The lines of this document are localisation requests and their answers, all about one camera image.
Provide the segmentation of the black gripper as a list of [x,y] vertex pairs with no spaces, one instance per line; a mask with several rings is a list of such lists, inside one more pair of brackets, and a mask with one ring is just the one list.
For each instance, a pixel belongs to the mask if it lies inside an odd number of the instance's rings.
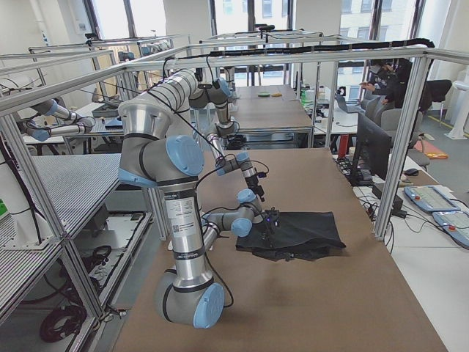
[[278,228],[278,217],[277,216],[267,216],[263,219],[264,224],[264,233],[266,235],[272,235]]
[[253,189],[253,192],[259,197],[259,199],[262,202],[265,201],[265,198],[264,198],[265,192],[263,188],[259,185],[259,179],[256,175],[247,177],[246,184],[248,185],[249,188]]

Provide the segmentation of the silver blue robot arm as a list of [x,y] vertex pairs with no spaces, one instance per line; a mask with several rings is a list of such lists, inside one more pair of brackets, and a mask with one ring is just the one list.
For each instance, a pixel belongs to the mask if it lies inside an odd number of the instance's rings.
[[196,182],[204,156],[192,137],[167,136],[171,110],[134,98],[120,104],[119,115],[125,129],[119,179],[163,192],[172,234],[174,267],[165,271],[155,291],[158,314],[172,323],[208,329],[224,310],[225,292],[207,263],[206,251],[222,231],[247,236],[263,220],[262,198],[245,188],[237,195],[236,210],[200,214]]
[[217,173],[225,175],[240,169],[248,188],[263,197],[264,191],[259,185],[248,154],[240,153],[227,159],[221,149],[220,138],[235,131],[235,122],[231,120],[228,109],[231,96],[232,92],[222,78],[211,84],[199,82],[195,72],[182,69],[139,95],[139,99],[147,105],[148,116],[160,119],[160,125],[153,128],[153,134],[165,141],[169,140],[166,134],[170,125],[176,123],[176,119],[188,121],[185,116],[186,108],[202,109],[209,103],[213,104],[218,122],[211,124],[203,137],[213,152]]

